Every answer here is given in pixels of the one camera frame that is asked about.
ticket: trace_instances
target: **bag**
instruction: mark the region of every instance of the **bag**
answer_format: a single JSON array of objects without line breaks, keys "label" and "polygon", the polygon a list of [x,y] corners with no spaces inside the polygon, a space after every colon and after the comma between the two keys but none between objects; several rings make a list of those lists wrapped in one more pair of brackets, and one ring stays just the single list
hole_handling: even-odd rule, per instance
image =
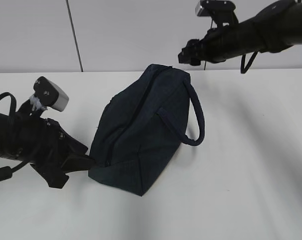
[{"label": "bag", "polygon": [[[197,140],[185,135],[190,99],[200,127]],[[90,151],[97,165],[89,177],[142,196],[180,143],[198,146],[204,134],[203,111],[190,75],[152,64],[104,109]]]}]

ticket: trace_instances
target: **bag strap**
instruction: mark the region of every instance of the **bag strap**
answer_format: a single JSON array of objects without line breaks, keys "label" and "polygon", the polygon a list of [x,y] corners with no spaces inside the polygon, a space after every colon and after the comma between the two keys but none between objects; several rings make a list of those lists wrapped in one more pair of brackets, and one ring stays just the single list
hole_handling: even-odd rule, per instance
[{"label": "bag strap", "polygon": [[167,112],[164,108],[160,108],[157,111],[157,114],[161,117],[162,121],[165,123],[165,125],[176,134],[176,136],[180,139],[180,141],[184,144],[191,145],[191,146],[198,146],[200,145],[205,136],[205,120],[204,120],[204,114],[201,107],[201,103],[199,101],[199,98],[193,88],[193,86],[188,81],[183,81],[186,90],[190,96],[191,102],[194,107],[195,115],[197,118],[197,122],[200,128],[200,136],[197,140],[190,139],[188,136],[186,136],[182,131],[180,126],[178,126],[176,119]]}]

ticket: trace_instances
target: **table surface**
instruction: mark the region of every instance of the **table surface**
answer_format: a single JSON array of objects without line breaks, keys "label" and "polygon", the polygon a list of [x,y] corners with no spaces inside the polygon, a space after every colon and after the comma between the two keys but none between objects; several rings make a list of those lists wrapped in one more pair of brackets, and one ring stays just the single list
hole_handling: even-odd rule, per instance
[{"label": "table surface", "polygon": [[[190,74],[205,140],[182,145],[145,196],[85,171],[51,189],[27,166],[0,182],[0,240],[302,240],[302,69]],[[41,75],[70,97],[64,112],[43,116],[90,146],[104,107],[141,72],[0,74],[0,93],[20,105]],[[8,107],[0,102],[1,113]],[[187,133],[197,132],[191,109]]]}]

